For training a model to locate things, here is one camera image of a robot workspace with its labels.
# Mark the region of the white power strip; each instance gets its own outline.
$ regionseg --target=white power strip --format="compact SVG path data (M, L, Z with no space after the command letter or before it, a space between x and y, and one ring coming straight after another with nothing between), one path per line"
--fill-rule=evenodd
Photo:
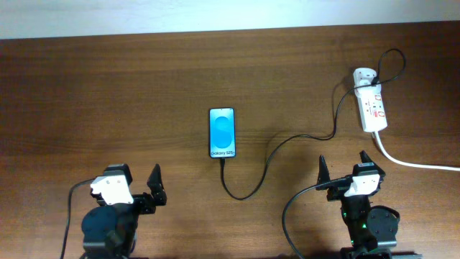
M362 87L359 86L370 85L372 79L377 75L375 70L371 68L357 68L353 72L354 79L354 93L358 98L359 113L361 114L361 123L362 128L365 132L371 132L372 137L375 138L377 144L379 145L380 150L383 155L390 159L391 161L405 166L411 166L416 168L427 168L427 169L439 169L439 170L449 170L449 171L460 171L460 168L455 168L451 166L440 166L440 165L419 165L414 163L406 163L399 161L393 158L387 153L383 148L382 141L379 136L379 131L383 130L388 126L387 124L387 115L383 109L382 95L380 91L382 90L382 85L377 84L376 86Z

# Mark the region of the white wall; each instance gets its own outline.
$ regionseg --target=white wall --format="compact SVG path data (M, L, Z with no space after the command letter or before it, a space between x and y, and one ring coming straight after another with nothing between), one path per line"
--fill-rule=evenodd
M0 0L0 38L460 19L460 0Z

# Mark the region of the wooden table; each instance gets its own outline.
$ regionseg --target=wooden table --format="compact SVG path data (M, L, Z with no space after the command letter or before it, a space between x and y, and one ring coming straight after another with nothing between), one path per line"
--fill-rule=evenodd
M398 47L408 58L383 86L387 151L404 161L460 165L460 22L266 29L0 42L0 257L60 254L68 189L128 163L132 193L147 191L162 167L167 206L139 218L133 256L275 258L292 255L281 227L284 205L316 182L318 156L332 178L351 173L366 150L386 172L372 201L401 213L396 251L460 258L460 173L396 165L362 131L348 96L330 141L295 140L276 154L259 193L234 201L219 162L208 156L208 109L236 110L237 158L226 179L236 195L257 184L265 158L285 138L324 136L332 106L358 67L377 67ZM385 59L382 78L397 72ZM89 187L73 198L66 258L82 252ZM306 255L350 246L340 203L326 192L299 198L287 216Z

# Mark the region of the power cord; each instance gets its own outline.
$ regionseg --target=power cord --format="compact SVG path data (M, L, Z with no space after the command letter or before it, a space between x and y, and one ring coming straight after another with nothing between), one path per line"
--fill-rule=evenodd
M441 165L420 165L420 164L414 164L414 163L406 163L399 161L395 158L393 158L391 155L387 153L387 151L383 148L382 141L380 140L379 132L373 132L372 134L373 138L377 141L377 144L379 145L380 150L382 151L383 155L390 159L391 161L400 164L400 165L405 165L405 166L410 166L414 168L426 168L426 169L439 169L439 170L449 170L449 171L460 171L460 168L455 168L451 166L441 166Z
M71 202L72 202L72 193L78 187L83 186L83 185L88 184L88 183L92 183L93 181L94 181L94 178L86 180L86 181L82 181L82 182L77 183L76 185L72 186L72 188L70 188L70 190L69 190L69 196L68 196L68 201L67 201L67 203L68 203L68 205L67 205L67 224L65 225L63 249L60 252L60 259L64 258L65 246L67 245L67 236L69 234L69 227L70 227L70 210L72 208L72 206L70 205Z
M382 59L384 56L386 56L389 52L392 52L392 51L395 51L395 52L398 52L400 55L401 55L401 58L402 58L402 68L401 70L396 74L396 76L393 76L392 78L390 79L387 79L387 80L384 80L382 82L378 82L378 77L380 76L380 68L382 67ZM354 87L352 89L349 89L343 96L342 98L340 99L340 102L339 102L339 105L337 106L337 110L336 110L336 113L334 115L334 118L333 118L333 129L332 129L332 133L328 136L328 137L315 137L315 136L312 136L312 135L309 135L309 134L299 134L299 135L294 135L292 137L289 137L288 139L286 139L285 141L281 142L273 151L272 153L270 154L270 156L268 157L267 159L267 162L265 162L265 167L264 167L264 173L262 174L262 177L259 181L259 183L257 184L256 188L250 193L248 194L247 196L244 196L244 197L236 197L235 195L233 195L228 189L227 189L227 186L225 184L225 179L224 179L224 166L225 166L225 158L221 158L221 182L222 182L222 186L224 187L225 191L227 192L228 195L230 195L231 198L233 199L236 199L238 201L245 201L249 198L251 198L254 194L257 193L257 191L260 189L260 187L262 186L262 184L264 183L264 180L265 180L265 176L267 175L267 171L268 171L268 167L270 166L270 162L272 161L273 159L273 156L275 155L275 153L280 149L281 146L283 146L286 142L289 142L290 140L293 140L295 138L298 138L298 137L306 137L306 138L311 138L313 140L320 140L320 141L326 141L326 140L331 140L333 137L335 137L336 133L337 133L337 119L339 118L339 111L340 111L340 107L342 105L342 103L344 102L344 99L346 96L348 96L350 93L352 93L355 89L358 89L358 88L364 88L364 87L370 87L370 86L373 86L375 87L378 84L382 85L384 83L389 83L391 81L394 81L396 80L404 71L405 71L405 66L406 66L406 59L405 59L405 56L404 56L404 53L397 49L397 48L393 48L393 49L389 49L387 51L385 51L379 58L379 65L378 65L378 69L377 69L377 76L375 78L377 78L377 81L374 82L375 78L372 80L371 84L369 85L365 85L365 86L358 86L358 87Z
M318 187L322 187L322 186L327 186L327 185L331 185L332 183L335 183L335 182L338 182L338 181L343 181L344 179L343 178L338 178L338 179L335 179L335 180L332 180L332 181L328 181L328 182L325 182L325 183L321 183L321 184L316 184L314 186L310 186L308 188L305 188L303 189L302 191L299 191L296 195L294 195L293 198L291 198L286 206L285 206L285 209L282 211L282 216L281 216L281 222L282 222L282 231L285 233L285 236L286 236L286 239L287 239L287 242L289 243L289 245L293 248L295 254L300 258L300 259L305 259L302 255L302 253L300 253L300 251L295 247L293 241L290 239L289 237L289 234L288 234L288 229L286 228L286 213L288 212L288 209L290 207L290 205L302 194L306 193L307 191L310 191L310 190L313 190L315 188L318 188Z

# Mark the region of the smartphone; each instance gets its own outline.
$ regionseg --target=smartphone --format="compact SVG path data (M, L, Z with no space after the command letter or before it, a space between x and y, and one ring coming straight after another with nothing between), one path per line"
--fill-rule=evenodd
M209 110L209 155L211 158L234 158L235 111L233 108Z

